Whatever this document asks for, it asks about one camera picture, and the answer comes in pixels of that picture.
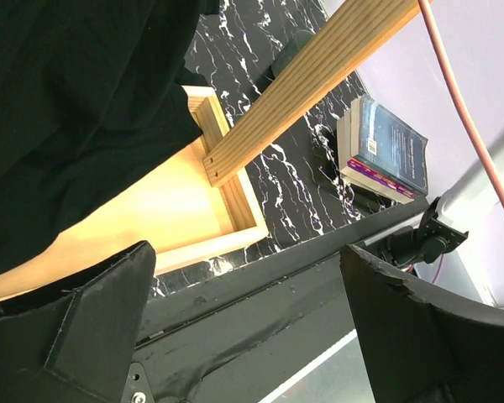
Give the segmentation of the black t-shirt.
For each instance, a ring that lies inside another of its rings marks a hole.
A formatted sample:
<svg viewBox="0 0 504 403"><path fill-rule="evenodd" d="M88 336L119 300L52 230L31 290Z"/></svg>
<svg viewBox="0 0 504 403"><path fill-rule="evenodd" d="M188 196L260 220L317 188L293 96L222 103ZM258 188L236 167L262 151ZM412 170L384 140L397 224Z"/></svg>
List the black t-shirt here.
<svg viewBox="0 0 504 403"><path fill-rule="evenodd" d="M201 136L185 56L217 1L0 1L0 275Z"/></svg>

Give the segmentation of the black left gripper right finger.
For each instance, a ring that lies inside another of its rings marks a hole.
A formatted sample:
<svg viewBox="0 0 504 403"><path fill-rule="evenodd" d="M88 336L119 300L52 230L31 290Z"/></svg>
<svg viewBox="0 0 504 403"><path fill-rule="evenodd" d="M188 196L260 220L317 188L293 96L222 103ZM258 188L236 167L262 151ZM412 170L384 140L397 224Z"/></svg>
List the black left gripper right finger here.
<svg viewBox="0 0 504 403"><path fill-rule="evenodd" d="M504 402L504 310L355 245L340 269L377 402Z"/></svg>

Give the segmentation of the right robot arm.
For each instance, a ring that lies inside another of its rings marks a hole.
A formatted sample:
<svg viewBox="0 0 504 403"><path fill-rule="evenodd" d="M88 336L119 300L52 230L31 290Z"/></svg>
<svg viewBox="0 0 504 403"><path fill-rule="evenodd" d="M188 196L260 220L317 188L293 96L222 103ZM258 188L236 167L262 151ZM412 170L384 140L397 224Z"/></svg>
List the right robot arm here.
<svg viewBox="0 0 504 403"><path fill-rule="evenodd" d="M490 147L504 185L504 131ZM430 264L460 246L476 221L499 202L477 160L461 178L427 208L417 228L405 227L381 241L380 257L397 267Z"/></svg>

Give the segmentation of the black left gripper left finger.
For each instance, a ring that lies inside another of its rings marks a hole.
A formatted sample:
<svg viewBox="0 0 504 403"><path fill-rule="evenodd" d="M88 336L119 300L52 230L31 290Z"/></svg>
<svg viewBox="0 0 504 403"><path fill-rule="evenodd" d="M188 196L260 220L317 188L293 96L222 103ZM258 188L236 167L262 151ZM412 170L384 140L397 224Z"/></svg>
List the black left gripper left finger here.
<svg viewBox="0 0 504 403"><path fill-rule="evenodd" d="M155 270L138 242L0 301L0 402L118 402Z"/></svg>

